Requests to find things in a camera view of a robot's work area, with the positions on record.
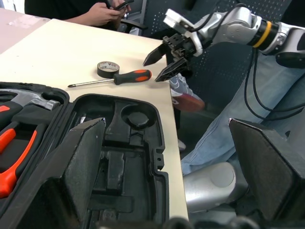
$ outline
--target yellow ring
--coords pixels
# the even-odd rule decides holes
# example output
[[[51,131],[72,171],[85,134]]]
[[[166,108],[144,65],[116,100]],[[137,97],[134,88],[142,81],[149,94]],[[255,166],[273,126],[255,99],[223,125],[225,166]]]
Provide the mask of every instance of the yellow ring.
[[[261,39],[259,39],[259,41],[255,45],[253,45],[254,48],[258,48],[266,40],[266,38],[268,37],[271,31],[271,26],[272,26],[271,22],[267,21],[265,32],[263,33]]]

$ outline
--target orange screwdriver handle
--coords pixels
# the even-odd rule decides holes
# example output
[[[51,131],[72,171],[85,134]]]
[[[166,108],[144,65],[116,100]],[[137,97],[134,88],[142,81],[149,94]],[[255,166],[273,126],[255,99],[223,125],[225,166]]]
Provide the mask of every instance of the orange screwdriver handle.
[[[13,191],[18,178],[25,169],[31,156],[39,147],[46,129],[45,124],[37,126],[27,147],[19,157],[19,159],[5,172],[0,174],[0,198],[8,197]]]
[[[116,85],[122,83],[140,83],[150,80],[152,72],[149,70],[137,70],[126,74],[114,74],[113,79]]]

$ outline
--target black chair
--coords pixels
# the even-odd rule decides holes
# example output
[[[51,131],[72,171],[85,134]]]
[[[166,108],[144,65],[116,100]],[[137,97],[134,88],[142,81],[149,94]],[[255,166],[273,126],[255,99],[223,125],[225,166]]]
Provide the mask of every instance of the black chair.
[[[144,24],[148,29],[143,36],[167,28],[163,23],[167,9],[172,9],[195,23],[212,11],[225,12],[236,4],[236,0],[147,0]],[[291,0],[241,0],[253,13],[270,21],[279,21]],[[205,50],[204,54],[191,61],[193,76],[188,84],[205,102],[224,108],[233,98],[244,80],[250,47],[221,43]]]
[[[126,19],[121,20],[121,24],[125,25],[122,31],[130,33],[133,28],[140,29],[141,31],[148,29],[147,26],[141,24],[143,0],[135,0],[130,4],[130,7],[132,11],[128,13]]]

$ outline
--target wire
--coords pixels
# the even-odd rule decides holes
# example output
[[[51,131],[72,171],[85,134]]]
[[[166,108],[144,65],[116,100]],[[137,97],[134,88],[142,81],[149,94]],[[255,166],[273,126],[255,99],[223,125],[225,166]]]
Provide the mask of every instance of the wire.
[[[247,99],[247,86],[248,86],[248,81],[249,81],[249,77],[250,77],[250,71],[251,71],[251,68],[252,68],[252,63],[253,63],[253,60],[257,60],[257,56],[258,56],[258,51],[256,48],[252,48],[252,53],[251,53],[251,59],[250,59],[250,64],[249,64],[249,68],[248,68],[248,71],[247,71],[247,76],[246,76],[246,79],[245,79],[245,83],[244,83],[244,102],[247,106],[247,108],[249,109],[249,111],[256,117],[260,118],[260,119],[263,119],[263,120],[266,120],[266,121],[277,121],[277,120],[283,120],[283,119],[287,119],[287,118],[290,118],[292,116],[295,116],[299,113],[301,113],[301,111],[303,109],[300,109],[292,114],[289,114],[287,116],[283,116],[283,117],[278,117],[278,118],[265,118],[265,117],[262,117],[260,115],[258,115],[257,113],[254,112],[254,110],[252,110],[252,108],[250,107],[249,103],[248,103],[248,99]],[[256,70],[256,67],[257,67],[257,63],[254,64],[254,70]]]
[[[214,9],[219,5],[221,0],[218,0],[214,6]],[[200,29],[202,29],[204,26],[207,25],[207,23],[209,22],[209,20],[212,18],[212,16],[214,15],[214,12],[210,13],[209,16],[207,17],[207,19],[197,28],[191,28],[189,31],[190,32],[198,32]]]
[[[257,90],[256,90],[256,70],[257,70],[257,61],[258,61],[258,52],[257,55],[255,56],[255,62],[254,62],[254,73],[253,73],[253,91],[254,91],[254,95],[256,100],[258,101],[258,103],[261,105],[261,107],[263,107],[265,110],[267,111],[271,111],[271,112],[287,112],[287,111],[293,111],[295,109],[301,108],[305,106],[305,103],[290,107],[290,108],[286,108],[286,109],[271,109],[267,106],[265,106],[262,101],[259,99],[258,94],[257,94]],[[301,80],[305,75],[303,75],[302,77],[300,77],[296,82],[299,82],[299,80]]]
[[[243,3],[238,3],[238,4],[235,5],[234,8],[230,9],[230,10],[224,15],[224,17],[220,20],[218,26],[216,27],[216,31],[214,32],[214,34],[213,34],[211,40],[214,40],[216,34],[218,33],[218,30],[220,29],[222,23],[224,22],[224,20],[229,16],[229,14],[230,14],[233,10],[235,10],[235,9],[238,8],[238,7],[246,7],[246,5],[243,4]]]

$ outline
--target shoe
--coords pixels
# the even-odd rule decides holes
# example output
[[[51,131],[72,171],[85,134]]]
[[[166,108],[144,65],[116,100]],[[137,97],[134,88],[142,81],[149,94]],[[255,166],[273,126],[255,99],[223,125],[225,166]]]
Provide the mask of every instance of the shoe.
[[[204,109],[204,101],[193,93],[179,73],[170,79],[172,102],[181,111],[196,112]]]
[[[186,145],[178,139],[178,147],[179,151],[184,151],[186,149]]]

